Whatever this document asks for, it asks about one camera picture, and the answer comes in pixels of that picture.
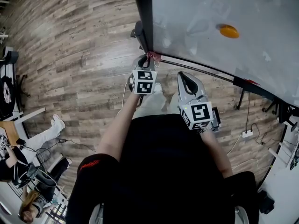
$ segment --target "white cable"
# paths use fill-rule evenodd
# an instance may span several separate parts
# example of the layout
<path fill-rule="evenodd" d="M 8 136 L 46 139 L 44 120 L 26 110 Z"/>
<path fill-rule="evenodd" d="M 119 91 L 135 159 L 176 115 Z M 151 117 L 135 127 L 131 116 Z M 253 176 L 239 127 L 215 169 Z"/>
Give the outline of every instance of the white cable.
<path fill-rule="evenodd" d="M 269 167 L 270 167 L 270 166 L 267 166 L 267 167 L 264 167 L 264 168 L 259 168 L 259 167 L 258 167 L 258 159 L 249 159 L 249 160 L 247 160 L 247 161 L 245 161 L 245 162 L 243 162 L 243 163 L 240 163 L 239 165 L 235 166 L 232 170 L 234 170 L 235 168 L 239 167 L 240 165 L 242 165 L 242 164 L 244 164 L 244 163 L 246 163 L 246 162 L 249 162 L 249 161 L 251 161 L 251 160 L 256 160 L 256 161 L 257 161 L 257 169 L 259 169 L 259 170 L 266 169 L 266 168 L 269 168 Z"/>
<path fill-rule="evenodd" d="M 241 134 L 240 134 L 240 136 L 238 137 L 238 139 L 237 139 L 237 141 L 235 142 L 234 146 L 232 147 L 232 149 L 229 151 L 229 153 L 228 153 L 227 155 L 229 155 L 230 152 L 233 151 L 233 149 L 234 149 L 235 145 L 237 144 L 237 142 L 239 141 L 240 137 L 241 137 Z"/>
<path fill-rule="evenodd" d="M 125 84 L 125 88 L 123 89 L 123 95 L 122 95 L 122 105 L 121 105 L 121 109 L 117 112 L 117 115 L 120 113 L 120 111 L 122 110 L 123 108 L 123 105 L 124 105 L 124 99 L 125 99 L 125 92 L 126 92 L 126 87 L 127 87 L 127 84 L 128 82 L 126 82 Z"/>
<path fill-rule="evenodd" d="M 159 68 L 160 67 L 160 62 L 158 62 L 159 66 L 156 65 L 155 60 L 154 60 L 154 66 Z"/>

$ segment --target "white sneaker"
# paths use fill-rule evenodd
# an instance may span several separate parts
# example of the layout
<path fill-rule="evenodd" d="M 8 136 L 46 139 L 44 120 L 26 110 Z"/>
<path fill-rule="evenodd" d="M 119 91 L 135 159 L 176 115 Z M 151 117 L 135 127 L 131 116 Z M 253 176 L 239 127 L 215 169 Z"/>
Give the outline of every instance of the white sneaker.
<path fill-rule="evenodd" d="M 155 83 L 154 93 L 162 91 L 162 85 L 160 83 Z"/>
<path fill-rule="evenodd" d="M 53 119 L 54 119 L 55 123 L 60 125 L 61 130 L 63 130 L 65 128 L 65 123 L 61 120 L 61 118 L 59 117 L 58 114 L 53 114 Z"/>
<path fill-rule="evenodd" d="M 66 159 L 69 162 L 69 166 L 67 168 L 70 167 L 70 165 L 73 163 L 73 161 L 71 159 Z"/>

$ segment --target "cable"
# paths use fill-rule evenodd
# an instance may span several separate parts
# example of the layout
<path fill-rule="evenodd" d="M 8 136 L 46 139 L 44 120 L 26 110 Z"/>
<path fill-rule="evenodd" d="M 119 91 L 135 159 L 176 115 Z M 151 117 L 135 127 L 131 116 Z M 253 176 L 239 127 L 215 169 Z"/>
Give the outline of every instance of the cable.
<path fill-rule="evenodd" d="M 52 155 L 51 155 L 51 152 L 49 151 L 49 149 L 50 149 L 50 148 L 53 148 L 53 147 L 54 147 L 55 145 L 57 145 L 57 144 L 59 144 L 59 142 L 57 142 L 56 144 L 52 145 L 52 146 L 49 147 L 49 148 L 43 148 L 43 147 L 42 147 L 42 148 L 39 148 L 38 150 L 41 150 L 41 149 L 44 149 L 44 150 L 43 150 L 42 152 L 36 154 L 35 157 L 37 157 L 38 155 L 41 155 L 41 154 L 42 154 L 43 152 L 45 152 L 45 151 L 48 151 L 50 155 L 49 155 L 49 158 L 47 159 L 47 161 L 49 161 L 49 159 L 50 159 L 51 156 L 52 156 Z"/>
<path fill-rule="evenodd" d="M 159 68 L 160 67 L 160 62 L 158 62 L 159 66 L 156 65 L 155 60 L 154 60 L 154 66 Z"/>
<path fill-rule="evenodd" d="M 255 125 L 256 128 L 257 128 L 257 130 L 258 130 L 258 136 L 257 136 L 257 138 L 256 138 L 256 140 L 255 140 L 256 143 L 257 143 L 257 144 L 261 144 L 261 145 L 264 146 L 266 143 L 263 142 L 263 138 L 268 134 L 268 132 L 265 132 L 265 133 L 263 134 L 263 136 L 262 136 L 261 141 L 260 141 L 260 142 L 257 142 L 257 139 L 260 137 L 260 134 L 261 134 L 261 133 L 260 133 L 260 130 L 259 130 L 259 128 L 258 128 L 258 126 L 257 126 L 256 123 L 253 123 L 253 124 L 251 125 L 251 131 L 252 131 L 252 126 L 253 126 L 253 125 Z"/>
<path fill-rule="evenodd" d="M 246 125 L 245 125 L 245 132 L 247 133 L 247 123 L 248 123 L 248 116 L 249 116 L 249 106 L 250 106 L 250 92 L 248 92 L 248 112 L 247 112 L 247 120 L 246 120 Z"/>
<path fill-rule="evenodd" d="M 126 92 L 126 87 L 127 87 L 127 84 L 128 82 L 126 82 L 125 84 L 125 88 L 123 89 L 123 95 L 122 95 L 122 105 L 121 105 L 121 109 L 117 112 L 117 115 L 120 113 L 120 111 L 122 110 L 123 108 L 123 105 L 124 105 L 124 99 L 125 99 L 125 92 Z"/>
<path fill-rule="evenodd" d="M 285 149 L 284 149 L 283 147 L 284 147 L 284 146 L 282 145 L 282 146 L 281 146 L 281 149 L 284 151 L 284 153 L 285 153 L 289 158 L 295 160 L 294 158 L 292 158 L 290 155 L 287 154 L 287 152 L 285 151 Z"/>
<path fill-rule="evenodd" d="M 266 145 L 270 140 L 280 141 L 280 140 L 275 140 L 275 139 L 269 139 L 267 142 L 265 142 L 265 145 Z"/>
<path fill-rule="evenodd" d="M 283 144 L 284 144 L 284 142 L 286 142 L 287 144 L 292 144 L 292 143 L 290 143 L 289 141 L 286 141 L 286 140 L 283 140 L 283 141 L 282 141 Z"/>
<path fill-rule="evenodd" d="M 264 168 L 259 168 L 259 167 L 258 167 L 258 159 L 249 159 L 249 160 L 247 160 L 247 161 L 245 161 L 245 162 L 243 162 L 243 163 L 240 163 L 239 165 L 235 166 L 232 170 L 234 170 L 235 168 L 239 167 L 240 165 L 242 165 L 242 164 L 244 164 L 244 163 L 246 163 L 246 162 L 249 162 L 249 161 L 251 161 L 251 160 L 256 160 L 256 161 L 257 161 L 257 169 L 259 169 L 259 170 L 262 170 L 262 169 L 266 169 L 266 168 L 271 167 L 271 165 L 270 165 L 270 166 L 267 166 L 267 167 L 264 167 Z"/>
<path fill-rule="evenodd" d="M 239 141 L 240 137 L 241 137 L 241 135 L 238 137 L 238 139 L 237 139 L 237 141 L 235 142 L 234 146 L 232 147 L 232 149 L 229 151 L 229 153 L 228 153 L 226 156 L 228 156 L 228 155 L 230 154 L 230 152 L 233 151 L 233 149 L 234 149 L 235 145 L 237 144 L 237 142 Z"/>
<path fill-rule="evenodd" d="M 85 145 L 85 144 L 78 144 L 78 145 L 83 145 L 83 146 L 85 146 L 86 148 L 88 148 L 88 149 L 90 149 L 90 150 L 96 152 L 95 150 L 93 150 L 92 148 L 88 147 L 88 146 Z"/>
<path fill-rule="evenodd" d="M 44 160 L 44 157 L 42 156 L 42 158 L 43 158 L 43 162 L 42 162 L 42 164 L 44 164 L 45 162 L 47 162 L 47 161 L 49 161 L 50 160 L 50 158 L 51 158 L 51 152 L 50 152 L 50 148 L 49 149 L 47 149 L 47 148 L 44 148 L 44 147 L 41 147 L 41 148 L 39 148 L 39 149 L 37 149 L 37 150 L 34 150 L 34 149 L 32 149 L 32 148 L 30 148 L 30 147 L 28 147 L 28 146 L 25 146 L 25 145 L 22 145 L 22 144 L 17 144 L 16 146 L 22 146 L 24 149 L 27 149 L 27 150 L 29 150 L 29 151 L 31 151 L 31 152 L 38 152 L 39 150 L 41 150 L 41 149 L 44 149 L 44 151 L 48 151 L 49 152 L 49 157 L 48 157 L 48 159 L 45 161 Z"/>
<path fill-rule="evenodd" d="M 45 173 L 44 171 L 40 170 L 44 175 L 47 175 L 50 179 L 52 179 L 52 181 L 55 183 L 55 186 L 49 186 L 48 184 L 43 183 L 44 185 L 50 187 L 50 188 L 55 188 L 57 186 L 57 182 L 47 173 Z"/>

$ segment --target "black cable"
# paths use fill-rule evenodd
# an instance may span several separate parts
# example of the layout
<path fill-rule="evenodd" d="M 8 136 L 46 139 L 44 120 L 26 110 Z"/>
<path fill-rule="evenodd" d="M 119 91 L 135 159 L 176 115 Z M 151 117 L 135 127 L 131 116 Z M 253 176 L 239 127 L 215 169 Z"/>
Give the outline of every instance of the black cable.
<path fill-rule="evenodd" d="M 286 140 L 283 140 L 283 142 L 286 142 L 286 143 L 288 143 L 288 144 L 292 144 L 292 143 L 290 143 L 289 141 L 286 141 Z"/>
<path fill-rule="evenodd" d="M 275 140 L 275 139 L 269 139 L 267 142 L 265 142 L 265 145 L 266 145 L 270 140 L 280 141 L 280 140 Z"/>
<path fill-rule="evenodd" d="M 289 158 L 291 158 L 291 159 L 293 159 L 293 161 L 295 161 L 295 163 L 294 164 L 296 164 L 298 161 L 297 160 L 295 160 L 295 158 L 292 158 L 290 155 L 288 155 L 287 154 L 287 152 L 284 150 L 284 148 L 283 148 L 283 145 L 281 146 L 281 149 L 284 151 L 284 153 L 289 157 Z"/>
<path fill-rule="evenodd" d="M 261 145 L 263 145 L 263 146 L 264 146 L 266 143 L 264 143 L 264 142 L 263 142 L 263 138 L 264 138 L 264 137 L 265 137 L 265 136 L 266 136 L 268 133 L 267 133 L 267 132 L 265 132 L 265 133 L 263 134 L 263 136 L 262 136 L 262 139 L 261 139 L 261 141 L 260 141 L 260 142 L 258 142 L 258 141 L 257 141 L 257 139 L 260 137 L 260 134 L 261 134 L 261 133 L 260 133 L 260 130 L 259 130 L 259 128 L 258 128 L 258 126 L 257 126 L 257 124 L 256 124 L 256 123 L 253 123 L 253 124 L 251 125 L 251 131 L 252 131 L 252 126 L 253 126 L 253 125 L 255 125 L 255 126 L 256 126 L 256 128 L 257 128 L 257 130 L 258 130 L 258 136 L 257 136 L 257 138 L 256 138 L 256 140 L 255 140 L 255 141 L 256 141 L 256 143 L 257 143 L 257 144 L 261 144 Z"/>
<path fill-rule="evenodd" d="M 78 145 L 83 145 L 83 146 L 85 146 L 86 148 L 88 148 L 88 149 L 90 149 L 90 150 L 96 152 L 95 150 L 93 150 L 92 148 L 88 147 L 88 146 L 85 145 L 85 144 L 78 144 Z"/>
<path fill-rule="evenodd" d="M 245 125 L 245 132 L 247 133 L 247 123 L 248 123 L 248 116 L 249 116 L 249 106 L 250 106 L 250 92 L 248 92 L 248 112 L 247 112 L 247 120 L 246 120 L 246 125 Z"/>
<path fill-rule="evenodd" d="M 51 152 L 50 152 L 50 148 L 53 148 L 55 145 L 57 145 L 57 144 L 59 144 L 59 142 L 57 142 L 56 144 L 54 144 L 54 145 L 52 145 L 51 147 L 49 147 L 49 148 L 39 148 L 37 151 L 39 151 L 39 150 L 41 150 L 41 149 L 44 149 L 42 152 L 40 152 L 40 153 L 38 153 L 38 154 L 36 154 L 35 155 L 35 157 L 37 157 L 38 155 L 42 155 L 42 153 L 43 152 L 45 152 L 45 151 L 48 151 L 49 152 L 49 157 L 47 158 L 47 160 L 45 161 L 45 160 L 43 160 L 43 162 L 42 162 L 42 164 L 41 165 L 43 165 L 45 162 L 47 162 L 47 161 L 49 161 L 50 160 L 50 158 L 52 157 L 52 154 L 51 154 Z"/>

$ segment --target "metal rod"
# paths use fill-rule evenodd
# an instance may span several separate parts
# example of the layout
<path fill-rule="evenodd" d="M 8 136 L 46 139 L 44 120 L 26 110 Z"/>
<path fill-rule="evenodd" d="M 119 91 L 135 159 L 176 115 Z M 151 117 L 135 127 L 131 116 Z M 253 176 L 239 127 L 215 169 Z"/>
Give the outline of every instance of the metal rod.
<path fill-rule="evenodd" d="M 237 110 L 239 110 L 240 109 L 240 107 L 241 107 L 241 104 L 242 104 L 242 100 L 243 100 L 243 96 L 244 96 L 244 89 L 242 89 L 242 94 L 241 94 L 241 97 L 240 97 L 240 100 L 239 100 L 239 104 L 238 104 L 238 106 L 237 106 Z"/>
<path fill-rule="evenodd" d="M 275 158 L 277 158 L 278 160 L 280 160 L 283 164 L 285 164 L 285 166 L 288 166 L 288 163 L 285 162 L 272 148 L 268 148 L 268 151 L 270 154 L 272 154 Z"/>
<path fill-rule="evenodd" d="M 197 68 L 194 68 L 194 67 L 190 67 L 190 66 L 187 66 L 187 65 L 182 65 L 182 64 L 179 64 L 179 63 L 170 62 L 170 61 L 166 61 L 166 60 L 161 60 L 160 62 L 167 63 L 167 64 L 170 64 L 170 65 L 176 65 L 176 66 L 188 68 L 188 69 L 191 69 L 191 70 L 195 70 L 195 71 L 198 71 L 198 72 L 201 72 L 201 73 L 205 73 L 207 75 L 211 75 L 213 77 L 216 77 L 216 78 L 219 78 L 219 79 L 222 79 L 222 80 L 225 80 L 225 81 L 233 83 L 233 81 L 230 80 L 230 79 L 224 78 L 222 76 L 218 76 L 216 74 L 213 74 L 213 73 L 205 71 L 205 70 L 200 70 L 200 69 L 197 69 Z"/>
<path fill-rule="evenodd" d="M 219 71 L 219 72 L 221 72 L 221 73 L 223 73 L 223 74 L 227 74 L 227 75 L 229 75 L 229 76 L 231 76 L 231 77 L 236 77 L 235 75 L 230 74 L 230 73 L 228 73 L 228 72 L 226 72 L 226 71 L 220 70 L 220 69 L 215 68 L 215 67 L 212 67 L 212 66 L 204 65 L 204 64 L 199 63 L 199 62 L 195 62 L 195 61 L 187 60 L 187 59 L 184 59 L 184 58 L 182 58 L 182 57 L 178 58 L 178 57 L 176 57 L 176 56 L 172 56 L 172 55 L 164 54 L 164 53 L 161 53 L 161 52 L 156 52 L 156 53 L 157 53 L 157 54 L 160 54 L 160 55 L 162 55 L 162 56 L 165 56 L 165 57 L 171 57 L 171 58 L 175 58 L 175 59 L 182 60 L 182 61 L 185 61 L 185 62 L 190 62 L 190 63 L 196 64 L 196 65 L 201 65 L 201 66 L 204 66 L 204 67 L 207 67 L 207 68 L 210 68 L 210 69 Z"/>

